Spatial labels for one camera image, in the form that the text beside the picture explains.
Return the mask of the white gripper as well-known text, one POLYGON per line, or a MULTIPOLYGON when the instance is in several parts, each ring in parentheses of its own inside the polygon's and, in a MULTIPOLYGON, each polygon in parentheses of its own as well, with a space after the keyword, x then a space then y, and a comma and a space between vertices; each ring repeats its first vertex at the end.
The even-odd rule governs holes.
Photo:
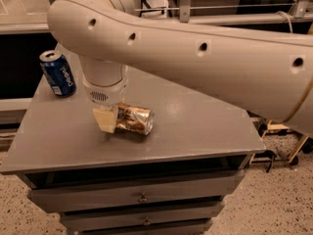
POLYGON ((117 121, 117 107, 105 107, 115 105, 122 101, 126 93, 127 77, 121 81, 109 85, 101 86, 89 82, 86 78, 82 80, 87 97, 98 105, 103 105, 93 109, 95 121, 103 132, 114 133, 117 121))

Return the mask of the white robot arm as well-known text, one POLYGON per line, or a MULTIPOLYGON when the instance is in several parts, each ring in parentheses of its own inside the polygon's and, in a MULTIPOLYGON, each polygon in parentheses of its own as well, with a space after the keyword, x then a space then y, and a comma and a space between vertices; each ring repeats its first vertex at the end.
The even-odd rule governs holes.
POLYGON ((120 101, 133 67, 313 134, 309 35, 147 20, 113 0, 56 0, 47 22, 107 105, 120 101))

